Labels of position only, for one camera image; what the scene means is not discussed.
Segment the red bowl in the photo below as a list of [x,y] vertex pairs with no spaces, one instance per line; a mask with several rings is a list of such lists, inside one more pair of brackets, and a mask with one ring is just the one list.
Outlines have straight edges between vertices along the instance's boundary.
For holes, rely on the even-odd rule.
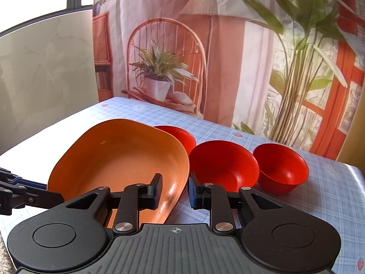
[[167,125],[160,125],[156,126],[155,128],[160,129],[164,132],[169,133],[170,135],[174,136],[181,142],[183,147],[185,148],[187,154],[189,155],[191,151],[196,147],[196,140],[194,136],[186,131],[185,129],[182,129],[180,127],[176,126],[167,126]]
[[303,157],[284,145],[261,144],[254,149],[253,156],[260,169],[258,183],[271,194],[287,194],[309,177],[309,167]]
[[240,187],[254,187],[259,165],[246,148],[225,140],[211,140],[197,145],[189,154],[190,172],[201,184],[212,183],[228,192]]

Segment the orange plastic plate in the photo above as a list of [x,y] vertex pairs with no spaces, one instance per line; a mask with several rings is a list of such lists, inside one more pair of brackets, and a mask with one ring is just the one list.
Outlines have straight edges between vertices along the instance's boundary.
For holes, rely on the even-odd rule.
[[140,223],[164,223],[175,208],[189,174],[188,154],[177,138],[129,119],[101,122],[81,135],[56,163],[47,189],[71,200],[100,186],[113,192],[148,184],[162,175],[156,210],[140,213]]

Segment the blue plaid tablecloth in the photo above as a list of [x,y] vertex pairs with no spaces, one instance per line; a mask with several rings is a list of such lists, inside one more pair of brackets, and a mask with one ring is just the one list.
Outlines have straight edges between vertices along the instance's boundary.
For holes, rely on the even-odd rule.
[[23,141],[1,156],[1,167],[31,181],[47,183],[65,199],[98,186],[117,190],[149,182],[116,165],[102,179],[103,165],[132,153],[132,165],[156,156],[151,174],[162,173],[162,144],[174,138],[160,130],[184,129],[196,140],[188,171],[201,184],[244,194],[256,216],[268,198],[310,213],[331,224],[341,238],[335,273],[364,272],[364,177],[360,170],[267,139],[128,98],[111,98],[82,110]]

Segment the white marble board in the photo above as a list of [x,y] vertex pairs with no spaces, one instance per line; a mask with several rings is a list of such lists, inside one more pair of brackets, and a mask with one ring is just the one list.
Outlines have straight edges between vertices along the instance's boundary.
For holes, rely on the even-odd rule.
[[97,102],[91,10],[1,37],[1,153]]

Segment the yellow wooden panel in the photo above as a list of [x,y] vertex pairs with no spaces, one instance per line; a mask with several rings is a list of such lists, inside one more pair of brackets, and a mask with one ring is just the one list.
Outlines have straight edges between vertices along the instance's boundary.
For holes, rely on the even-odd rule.
[[364,174],[365,164],[365,96],[362,90],[360,102],[349,133],[342,145],[337,161],[357,167]]

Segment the printed room backdrop cloth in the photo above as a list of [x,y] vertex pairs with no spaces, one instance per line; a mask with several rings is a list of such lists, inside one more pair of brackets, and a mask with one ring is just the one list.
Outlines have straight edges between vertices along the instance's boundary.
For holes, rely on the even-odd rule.
[[364,86],[364,0],[94,0],[98,97],[336,160]]

